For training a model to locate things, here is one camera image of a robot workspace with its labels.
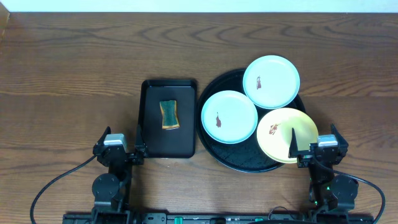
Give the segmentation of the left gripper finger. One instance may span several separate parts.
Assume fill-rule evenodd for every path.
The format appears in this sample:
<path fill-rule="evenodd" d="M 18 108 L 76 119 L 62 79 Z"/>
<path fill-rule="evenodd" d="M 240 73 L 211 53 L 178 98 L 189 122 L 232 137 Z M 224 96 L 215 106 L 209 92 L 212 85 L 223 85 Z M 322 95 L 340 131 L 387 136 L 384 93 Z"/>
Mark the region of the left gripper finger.
<path fill-rule="evenodd" d="M 147 155 L 147 145 L 142 137 L 142 128 L 141 125 L 137 125 L 136 129 L 136 140 L 134 143 L 134 148 L 137 152 L 140 152 L 142 155 Z"/>
<path fill-rule="evenodd" d="M 104 140 L 106 138 L 106 136 L 108 134 L 111 134 L 111 128 L 109 126 L 106 127 L 104 133 L 102 134 L 102 136 L 99 138 L 99 140 L 97 141 L 97 143 L 95 144 L 96 147 L 100 147 L 104 144 Z"/>

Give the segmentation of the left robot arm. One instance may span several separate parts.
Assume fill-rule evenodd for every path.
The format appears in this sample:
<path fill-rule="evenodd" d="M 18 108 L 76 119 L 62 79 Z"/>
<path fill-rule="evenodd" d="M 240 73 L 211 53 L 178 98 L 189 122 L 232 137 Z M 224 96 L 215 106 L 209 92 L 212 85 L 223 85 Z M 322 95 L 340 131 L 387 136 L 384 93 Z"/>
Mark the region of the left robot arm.
<path fill-rule="evenodd" d="M 93 147 L 97 161 L 108 168 L 92 185 L 95 197 L 90 224 L 125 223 L 140 224 L 142 215 L 129 206 L 132 167 L 143 165 L 147 147 L 140 141 L 133 152 L 127 152 L 123 134 L 113 134 L 108 126 Z"/>

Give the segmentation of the light blue plate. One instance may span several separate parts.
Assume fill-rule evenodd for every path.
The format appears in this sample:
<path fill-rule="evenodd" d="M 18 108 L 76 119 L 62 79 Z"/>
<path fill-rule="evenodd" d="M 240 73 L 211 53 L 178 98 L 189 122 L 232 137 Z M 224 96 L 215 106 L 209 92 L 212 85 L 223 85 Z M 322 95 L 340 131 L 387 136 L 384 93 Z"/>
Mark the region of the light blue plate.
<path fill-rule="evenodd" d="M 243 90 L 260 108 L 282 108 L 293 101 L 299 89 L 300 75 L 295 65 L 278 55 L 259 57 L 244 71 Z"/>
<path fill-rule="evenodd" d="M 206 133 L 215 141 L 237 144 L 254 133 L 258 114 L 254 103 L 246 95 L 225 90 L 205 101 L 200 120 Z"/>

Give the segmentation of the green and yellow sponge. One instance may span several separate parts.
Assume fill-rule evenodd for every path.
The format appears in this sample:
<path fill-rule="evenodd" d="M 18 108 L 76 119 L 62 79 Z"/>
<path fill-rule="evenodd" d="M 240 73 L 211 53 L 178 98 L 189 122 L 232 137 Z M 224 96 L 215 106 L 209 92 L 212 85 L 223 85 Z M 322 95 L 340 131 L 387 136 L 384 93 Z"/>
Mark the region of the green and yellow sponge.
<path fill-rule="evenodd" d="M 177 116 L 177 101 L 167 100 L 159 103 L 162 114 L 162 129 L 176 129 L 180 127 Z"/>

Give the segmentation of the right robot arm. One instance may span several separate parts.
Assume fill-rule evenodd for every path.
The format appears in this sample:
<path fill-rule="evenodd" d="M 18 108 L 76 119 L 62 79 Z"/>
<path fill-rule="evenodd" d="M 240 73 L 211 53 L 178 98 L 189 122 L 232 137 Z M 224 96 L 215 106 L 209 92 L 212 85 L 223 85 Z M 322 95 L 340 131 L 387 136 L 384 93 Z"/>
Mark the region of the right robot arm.
<path fill-rule="evenodd" d="M 289 157 L 296 158 L 297 167 L 310 173 L 310 201 L 315 208 L 308 212 L 314 223 L 348 223 L 348 212 L 354 209 L 358 181 L 333 169 L 345 157 L 348 142 L 331 125 L 331 134 L 317 137 L 308 150 L 299 150 L 297 134 L 292 130 Z"/>

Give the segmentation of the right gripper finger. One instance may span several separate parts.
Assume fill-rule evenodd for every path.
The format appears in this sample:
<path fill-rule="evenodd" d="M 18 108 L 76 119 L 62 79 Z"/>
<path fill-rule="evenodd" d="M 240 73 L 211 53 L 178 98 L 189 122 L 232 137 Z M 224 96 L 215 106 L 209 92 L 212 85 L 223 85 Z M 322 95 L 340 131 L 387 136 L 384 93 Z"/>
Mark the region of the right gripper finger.
<path fill-rule="evenodd" d="M 297 138 L 295 134 L 295 129 L 292 128 L 292 139 L 289 146 L 289 158 L 297 158 L 298 155 L 298 145 L 297 145 Z"/>
<path fill-rule="evenodd" d="M 348 147 L 348 142 L 345 138 L 338 132 L 334 124 L 330 124 L 331 133 L 335 136 L 340 147 Z"/>

